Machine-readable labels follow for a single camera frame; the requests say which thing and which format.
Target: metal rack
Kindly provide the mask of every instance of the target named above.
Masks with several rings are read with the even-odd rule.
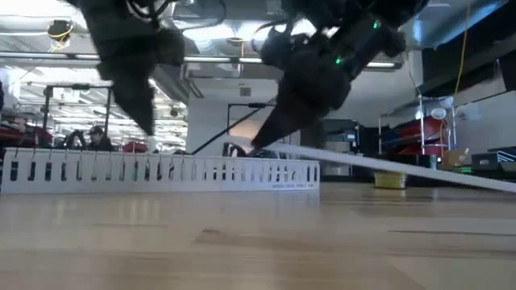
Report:
[[[427,144],[426,140],[428,136],[425,136],[425,120],[424,118],[427,114],[427,107],[429,106],[437,106],[440,102],[451,102],[450,109],[447,109],[447,117],[448,126],[447,126],[447,144]],[[394,108],[388,113],[380,115],[378,118],[378,151],[382,153],[382,143],[381,136],[385,135],[387,132],[381,131],[382,119],[383,118],[401,118],[407,117],[408,114],[412,114],[415,116],[417,112],[421,112],[419,130],[420,130],[420,140],[421,143],[421,152],[425,155],[426,147],[446,147],[448,150],[451,150],[456,147],[457,137],[456,137],[456,115],[455,108],[453,106],[453,97],[418,97],[414,101],[410,101],[404,105],[401,105],[397,108]],[[404,139],[413,139],[417,135],[402,137],[400,139],[396,139],[390,142],[402,142]]]

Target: white cable organizer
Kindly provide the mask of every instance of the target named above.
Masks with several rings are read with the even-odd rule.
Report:
[[[7,148],[2,193],[312,191],[317,161]]]
[[[227,142],[249,147],[251,140],[238,136],[227,136]],[[435,180],[466,184],[483,189],[493,189],[502,192],[516,193],[516,184],[507,181],[493,180],[489,178],[468,176],[465,174],[446,172],[444,170],[424,168],[398,162],[362,157],[357,155],[343,154],[321,149],[314,149],[302,146],[295,146],[282,143],[273,143],[266,147],[270,151],[283,152],[293,155],[305,156],[313,160],[326,160],[333,163],[358,165],[366,168],[377,169],[387,172],[401,172],[413,176],[421,176]]]

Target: ceiling duct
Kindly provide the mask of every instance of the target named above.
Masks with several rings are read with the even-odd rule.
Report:
[[[403,31],[410,48],[434,48],[465,29],[466,9],[471,5],[469,26],[506,4],[508,0],[431,0]]]

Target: wooden floor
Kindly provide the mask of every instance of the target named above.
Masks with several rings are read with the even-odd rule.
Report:
[[[1,290],[511,289],[516,196],[3,196]]]

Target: yellow cable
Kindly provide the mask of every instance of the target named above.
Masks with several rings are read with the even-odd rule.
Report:
[[[66,35],[65,36],[62,36],[61,39],[59,39],[59,41],[56,41],[53,45],[52,45],[52,52],[54,51],[58,51],[58,50],[61,50],[61,49],[65,49],[66,47],[63,45],[63,40],[65,39]]]
[[[63,33],[61,33],[61,34],[59,34],[59,35],[51,35],[50,33],[48,33],[48,36],[50,36],[50,37],[55,37],[55,38],[65,37],[65,36],[67,36],[68,34],[70,34],[70,32],[72,32],[72,30],[73,30],[73,26],[71,26],[71,27],[70,27],[70,29],[68,29],[68,31],[63,32]]]
[[[460,87],[460,78],[462,77],[462,72],[464,70],[464,58],[466,55],[466,44],[468,43],[468,29],[469,29],[469,17],[471,14],[471,2],[468,1],[468,5],[466,6],[466,29],[464,30],[464,37],[462,39],[462,52],[460,53],[460,66],[459,66],[459,76],[457,77],[457,82],[455,85],[455,92],[453,93],[453,100],[457,97],[459,93]],[[441,143],[441,157],[444,157],[444,147],[443,144],[443,125],[441,123],[441,129],[439,130],[440,135],[440,143]]]

